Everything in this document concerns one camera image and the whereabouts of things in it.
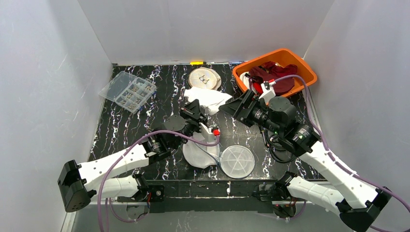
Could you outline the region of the maroon bra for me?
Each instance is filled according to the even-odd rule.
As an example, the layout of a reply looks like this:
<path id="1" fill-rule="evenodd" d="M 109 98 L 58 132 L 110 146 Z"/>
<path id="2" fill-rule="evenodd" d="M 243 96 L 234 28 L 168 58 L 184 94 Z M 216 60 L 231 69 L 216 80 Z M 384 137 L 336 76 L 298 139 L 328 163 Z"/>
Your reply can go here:
<path id="1" fill-rule="evenodd" d="M 256 90 L 257 93 L 262 94 L 261 84 L 264 81 L 270 82 L 273 80 L 277 80 L 280 77 L 275 77 L 274 75 L 269 74 L 262 66 L 257 66 L 251 68 L 250 72 L 250 82 L 252 83 L 252 87 Z M 274 90 L 277 95 L 283 95 L 289 92 L 295 85 L 295 80 L 292 78 L 288 78 L 282 81 L 277 82 L 274 85 Z"/>

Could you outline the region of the dark red bra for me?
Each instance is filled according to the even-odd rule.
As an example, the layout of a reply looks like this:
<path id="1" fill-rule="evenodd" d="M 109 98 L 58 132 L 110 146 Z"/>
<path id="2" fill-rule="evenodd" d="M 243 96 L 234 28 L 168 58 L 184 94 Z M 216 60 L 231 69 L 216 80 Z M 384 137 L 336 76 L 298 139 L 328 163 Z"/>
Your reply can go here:
<path id="1" fill-rule="evenodd" d="M 265 69 L 269 74 L 275 77 L 283 77 L 287 75 L 297 74 L 298 67 L 294 64 L 289 64 L 287 66 L 281 66 L 277 62 L 268 61 L 262 64 L 262 68 Z"/>

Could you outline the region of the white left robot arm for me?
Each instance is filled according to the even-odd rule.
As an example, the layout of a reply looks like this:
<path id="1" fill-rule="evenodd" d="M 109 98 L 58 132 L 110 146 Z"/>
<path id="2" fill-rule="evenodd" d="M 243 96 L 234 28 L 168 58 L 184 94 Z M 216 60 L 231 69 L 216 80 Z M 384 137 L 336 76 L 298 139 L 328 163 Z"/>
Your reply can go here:
<path id="1" fill-rule="evenodd" d="M 118 175 L 166 159 L 187 141 L 208 147 L 218 145 L 218 136 L 206 123 L 199 100 L 194 100 L 124 150 L 91 162 L 66 162 L 57 181 L 65 211 L 83 209 L 93 197 L 100 201 L 146 194 L 149 188 L 141 175 Z"/>

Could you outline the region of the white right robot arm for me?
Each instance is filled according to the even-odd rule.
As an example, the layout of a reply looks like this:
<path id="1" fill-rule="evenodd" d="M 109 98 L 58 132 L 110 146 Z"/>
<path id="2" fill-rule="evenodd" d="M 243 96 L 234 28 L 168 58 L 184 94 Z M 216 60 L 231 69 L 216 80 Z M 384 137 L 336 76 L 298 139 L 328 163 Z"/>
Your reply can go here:
<path id="1" fill-rule="evenodd" d="M 353 171 L 337 165 L 337 158 L 325 150 L 320 135 L 296 117 L 296 108 L 285 97 L 259 100 L 248 90 L 239 98 L 219 107 L 242 124 L 257 125 L 272 132 L 281 146 L 308 163 L 332 185 L 331 188 L 309 182 L 286 172 L 270 188 L 260 187 L 261 197 L 294 197 L 317 204 L 335 213 L 356 232 L 367 231 L 390 195 L 354 177 Z"/>

